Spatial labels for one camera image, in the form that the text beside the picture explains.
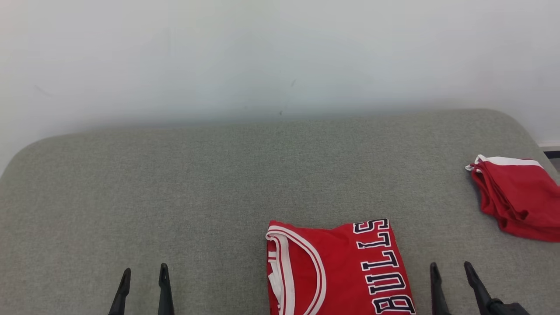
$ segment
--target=gray couch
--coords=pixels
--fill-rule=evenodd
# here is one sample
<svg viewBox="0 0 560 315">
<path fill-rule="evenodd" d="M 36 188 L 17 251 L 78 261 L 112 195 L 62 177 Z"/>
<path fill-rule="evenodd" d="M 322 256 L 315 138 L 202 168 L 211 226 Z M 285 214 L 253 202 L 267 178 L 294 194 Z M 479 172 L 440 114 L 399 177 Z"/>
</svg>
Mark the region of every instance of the gray couch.
<svg viewBox="0 0 560 315">
<path fill-rule="evenodd" d="M 267 314 L 269 220 L 334 228 L 387 217 L 418 314 L 436 261 L 453 314 L 476 314 L 463 270 L 531 314 L 560 309 L 560 244 L 479 210 L 477 154 L 532 158 L 490 110 L 100 131 L 19 152 L 0 180 L 0 314 L 106 314 L 132 269 L 128 314 L 156 314 L 161 262 L 177 314 Z"/>
</svg>

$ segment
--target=white stripe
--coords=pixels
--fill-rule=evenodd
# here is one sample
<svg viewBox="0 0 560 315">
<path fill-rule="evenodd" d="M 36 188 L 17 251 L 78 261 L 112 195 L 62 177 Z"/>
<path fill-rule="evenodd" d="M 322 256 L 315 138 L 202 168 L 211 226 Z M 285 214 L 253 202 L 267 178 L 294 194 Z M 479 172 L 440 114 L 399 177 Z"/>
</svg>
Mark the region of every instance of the white stripe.
<svg viewBox="0 0 560 315">
<path fill-rule="evenodd" d="M 543 168 L 543 166 L 535 161 L 535 160 L 521 160 L 521 159 L 514 159 L 511 157 L 503 157 L 503 156 L 493 156 L 493 157 L 485 157 L 482 154 L 479 154 L 477 156 L 477 158 L 474 160 L 475 164 L 478 164 L 480 162 L 490 162 L 494 165 L 519 165 L 519 166 L 538 166 L 540 168 Z M 472 171 L 474 169 L 474 167 L 467 165 L 465 166 L 465 169 L 468 171 Z"/>
<path fill-rule="evenodd" d="M 307 254 L 311 257 L 311 260 L 315 265 L 315 271 L 317 273 L 317 284 L 316 284 L 315 296 L 313 297 L 313 300 L 311 301 L 311 304 L 309 304 L 309 307 L 305 311 L 304 315 L 316 315 L 319 309 L 321 308 L 321 306 L 323 305 L 323 302 L 325 300 L 325 295 L 326 295 L 326 274 L 325 274 L 325 267 L 323 266 L 323 262 L 321 260 L 321 256 L 319 255 L 315 247 L 311 245 L 311 243 L 309 243 L 305 238 L 301 237 L 299 234 L 295 233 L 292 230 L 286 229 L 278 225 L 271 225 L 269 226 L 268 231 L 269 232 L 267 232 L 267 239 L 269 239 L 269 235 L 274 235 L 276 237 L 278 237 L 279 235 L 283 235 L 285 237 L 288 237 L 290 238 L 290 240 L 292 240 L 294 243 L 300 246 L 303 250 L 305 250 Z"/>
<path fill-rule="evenodd" d="M 276 250 L 279 251 L 280 250 L 280 245 L 278 244 L 278 239 L 277 238 L 270 238 L 271 241 L 273 241 L 276 244 Z M 274 261 L 274 264 L 270 264 L 270 268 L 272 269 L 272 273 L 270 275 L 268 275 L 269 277 L 272 276 L 272 278 L 275 279 L 275 283 L 279 286 L 279 295 L 276 295 L 276 292 L 274 292 L 274 295 L 276 295 L 276 301 L 278 302 L 278 314 L 282 314 L 282 312 L 280 310 L 282 310 L 284 308 L 284 284 L 282 281 L 282 273 L 278 270 L 279 269 L 279 264 L 280 262 L 278 260 Z"/>
<path fill-rule="evenodd" d="M 283 235 L 273 235 L 273 241 L 276 243 L 276 251 L 279 253 L 280 263 L 279 284 L 284 292 L 280 302 L 281 315 L 294 315 L 296 308 L 296 292 L 293 284 L 292 265 L 290 262 L 290 251 L 288 249 L 288 239 Z"/>
<path fill-rule="evenodd" d="M 270 281 L 270 287 L 272 292 L 276 296 L 276 300 L 280 300 L 282 297 L 282 285 L 278 283 L 278 280 L 273 274 L 268 275 L 268 281 Z"/>
</svg>

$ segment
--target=red fabric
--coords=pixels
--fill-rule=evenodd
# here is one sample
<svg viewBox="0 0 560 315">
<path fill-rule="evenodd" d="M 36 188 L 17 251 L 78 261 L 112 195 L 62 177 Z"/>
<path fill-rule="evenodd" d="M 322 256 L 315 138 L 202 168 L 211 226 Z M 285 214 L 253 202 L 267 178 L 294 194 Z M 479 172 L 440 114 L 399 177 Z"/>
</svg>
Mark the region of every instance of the red fabric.
<svg viewBox="0 0 560 315">
<path fill-rule="evenodd" d="M 480 208 L 496 218 L 501 230 L 560 242 L 560 188 L 542 167 L 490 161 L 470 166 L 482 196 Z"/>
<path fill-rule="evenodd" d="M 287 248 L 279 245 L 283 236 Z M 272 315 L 415 314 L 406 270 L 388 220 L 344 224 L 333 230 L 296 228 L 271 221 L 267 240 Z M 286 252 L 289 263 L 282 263 Z M 270 283 L 273 265 L 278 266 L 283 287 L 278 297 Z M 286 286 L 287 269 L 292 272 L 292 289 Z M 293 312 L 282 309 L 281 300 L 284 304 L 292 301 Z"/>
</svg>

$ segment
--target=folded jersey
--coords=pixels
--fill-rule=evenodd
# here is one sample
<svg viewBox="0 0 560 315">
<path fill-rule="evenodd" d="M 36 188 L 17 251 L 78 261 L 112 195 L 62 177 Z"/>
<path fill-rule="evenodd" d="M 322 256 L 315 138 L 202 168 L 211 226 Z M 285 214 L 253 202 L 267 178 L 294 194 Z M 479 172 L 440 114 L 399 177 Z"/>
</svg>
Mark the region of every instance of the folded jersey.
<svg viewBox="0 0 560 315">
<path fill-rule="evenodd" d="M 501 230 L 560 242 L 560 188 L 537 161 L 478 155 L 465 168 L 480 189 L 482 212 Z"/>
<path fill-rule="evenodd" d="M 416 313 L 387 219 L 333 230 L 271 221 L 266 239 L 272 315 Z"/>
</svg>

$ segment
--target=bulls jersey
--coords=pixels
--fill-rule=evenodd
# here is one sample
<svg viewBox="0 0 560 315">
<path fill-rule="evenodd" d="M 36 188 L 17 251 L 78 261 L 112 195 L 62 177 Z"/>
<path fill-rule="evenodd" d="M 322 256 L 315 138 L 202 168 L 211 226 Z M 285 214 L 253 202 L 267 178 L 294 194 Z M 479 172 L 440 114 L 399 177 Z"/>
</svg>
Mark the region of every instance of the bulls jersey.
<svg viewBox="0 0 560 315">
<path fill-rule="evenodd" d="M 333 230 L 271 221 L 266 238 L 271 315 L 416 313 L 387 219 Z"/>
</svg>

